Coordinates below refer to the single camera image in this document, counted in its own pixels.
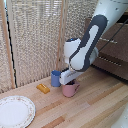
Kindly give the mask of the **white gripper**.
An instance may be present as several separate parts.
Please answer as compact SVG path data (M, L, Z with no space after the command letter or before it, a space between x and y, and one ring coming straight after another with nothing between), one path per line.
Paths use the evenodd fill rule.
M66 69L61 71L59 81L62 85L66 85L67 83L76 79L80 75L81 75L80 72L70 71L68 68L66 68Z

